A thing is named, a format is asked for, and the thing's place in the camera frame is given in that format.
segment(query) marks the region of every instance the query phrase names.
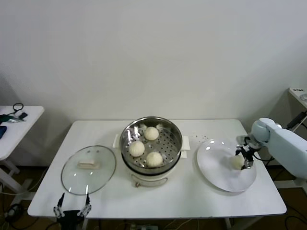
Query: white plate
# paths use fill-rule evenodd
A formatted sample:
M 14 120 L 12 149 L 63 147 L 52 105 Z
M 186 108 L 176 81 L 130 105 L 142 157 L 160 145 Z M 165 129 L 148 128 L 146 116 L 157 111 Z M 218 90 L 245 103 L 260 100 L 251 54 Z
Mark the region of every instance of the white plate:
M 234 169 L 230 158 L 235 153 L 235 142 L 211 139 L 200 146 L 197 163 L 202 174 L 215 186 L 229 192 L 242 192 L 254 183 L 256 166 L 244 170 Z

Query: floor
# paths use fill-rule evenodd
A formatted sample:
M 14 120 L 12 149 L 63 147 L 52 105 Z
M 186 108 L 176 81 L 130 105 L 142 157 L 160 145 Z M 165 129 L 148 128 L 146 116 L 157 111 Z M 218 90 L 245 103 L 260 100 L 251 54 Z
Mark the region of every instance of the floor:
M 32 167 L 21 167 L 21 173 L 19 175 L 14 175 L 14 179 L 18 182 L 22 182 L 25 178 L 33 178 L 34 182 L 36 182 L 44 168 L 32 168 Z M 280 168 L 269 168 L 268 171 L 272 178 L 274 178 L 277 174 L 280 173 L 282 169 Z M 283 170 L 281 174 L 278 175 L 276 180 L 291 180 L 293 179 L 292 175 L 290 175 L 286 170 Z M 11 191 L 8 188 L 4 189 L 4 192 L 10 193 Z M 283 197 L 286 204 L 295 208 L 303 215 L 307 217 L 307 196 L 301 189 L 280 189 L 279 190 L 281 196 Z M 2 212 L 2 205 L 4 205 L 5 209 L 8 208 L 13 196 L 5 195 L 4 196 L 4 204 L 2 203 L 2 197 L 0 199 L 0 206 L 1 206 L 1 215 L 0 215 L 0 230 L 11 230 L 12 227 L 8 226 L 7 224 L 1 225 L 3 223 L 3 212 Z M 30 202 L 24 201 L 22 205 L 26 208 L 30 205 Z M 284 220 L 287 216 L 297 216 L 300 215 L 291 208 L 288 208 L 286 214 L 281 216 L 269 216 L 263 217 L 261 220 L 256 222 L 254 225 L 248 228 L 248 230 L 266 230 L 266 229 L 278 229 L 278 230 L 286 230 L 284 225 Z M 31 223 L 33 223 L 36 218 L 28 216 L 27 212 L 25 211 L 22 217 L 14 223 L 14 227 L 16 228 L 24 228 Z M 167 227 L 167 229 L 174 230 L 176 229 L 181 223 L 185 222 L 186 220 L 176 220 L 171 225 Z M 231 221 L 237 222 L 239 221 L 238 218 L 232 219 Z M 136 223 L 137 225 L 141 224 L 152 224 L 159 227 L 159 230 L 163 230 L 164 227 L 169 224 L 171 220 L 158 220 L 158 219 L 151 219 L 151 220 L 108 220 L 104 219 L 101 221 L 101 227 L 104 230 L 129 230 L 129 226 L 131 223 Z M 52 221 L 47 218 L 39 218 L 37 222 L 27 228 L 28 230 L 45 230 L 46 227 L 51 224 Z M 307 225 L 301 223 L 299 220 L 295 218 L 291 218 L 288 221 L 288 228 L 289 230 L 307 230 Z M 59 230 L 58 225 L 54 225 L 49 230 Z M 88 230 L 98 230 L 98 220 L 89 220 L 88 223 Z M 223 219 L 193 219 L 190 222 L 184 224 L 180 230 L 225 230 L 225 223 Z

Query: perforated steamer tray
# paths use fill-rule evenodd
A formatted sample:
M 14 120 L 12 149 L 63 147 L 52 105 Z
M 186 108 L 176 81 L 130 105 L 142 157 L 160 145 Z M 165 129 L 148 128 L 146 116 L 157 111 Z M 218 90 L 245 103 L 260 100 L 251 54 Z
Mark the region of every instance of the perforated steamer tray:
M 147 127 L 156 127 L 159 137 L 149 141 L 144 133 Z M 144 154 L 132 157 L 129 147 L 134 141 L 141 141 L 145 146 Z M 182 147 L 182 135 L 180 130 L 171 121 L 160 117 L 144 117 L 129 124 L 120 137 L 120 149 L 124 162 L 137 173 L 145 175 L 157 175 L 170 170 L 180 158 Z M 163 157 L 163 163 L 156 168 L 150 168 L 146 164 L 146 157 L 150 152 L 159 152 Z

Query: green object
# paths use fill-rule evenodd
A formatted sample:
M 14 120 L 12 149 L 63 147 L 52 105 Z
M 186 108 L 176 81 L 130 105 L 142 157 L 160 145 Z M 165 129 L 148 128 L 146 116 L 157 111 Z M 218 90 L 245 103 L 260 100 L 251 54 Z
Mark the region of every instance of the green object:
M 14 117 L 6 115 L 6 114 L 2 114 L 2 115 L 0 115 L 0 122 L 7 122 L 8 120 L 10 120 L 12 118 L 14 118 Z

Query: metal stand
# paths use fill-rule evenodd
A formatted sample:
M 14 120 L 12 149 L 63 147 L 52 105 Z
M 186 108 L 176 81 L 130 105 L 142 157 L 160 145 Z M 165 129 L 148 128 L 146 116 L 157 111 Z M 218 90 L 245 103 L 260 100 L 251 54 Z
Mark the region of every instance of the metal stand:
M 231 226 L 229 218 L 225 218 L 226 227 L 227 230 L 244 230 L 247 229 L 249 226 L 253 225 L 254 223 L 256 223 L 262 217 L 263 216 L 247 217 L 236 223 L 234 226 Z
M 295 179 L 293 181 L 274 181 L 277 188 L 302 188 L 307 195 L 307 181 L 303 179 Z
M 84 218 L 83 224 L 82 224 L 82 230 L 86 230 L 87 229 L 87 224 L 88 224 L 88 219 Z
M 11 170 L 9 174 L 7 174 L 4 170 L 0 169 L 0 179 L 3 181 L 3 186 L 8 186 L 12 191 L 17 194 L 22 193 L 20 195 L 15 196 L 11 205 L 19 204 L 22 200 L 32 200 L 35 193 L 27 192 L 27 188 L 29 188 L 32 179 L 26 179 L 23 185 L 20 185 L 12 178 L 14 174 L 19 174 L 20 170 L 8 159 L 2 162 L 8 169 Z

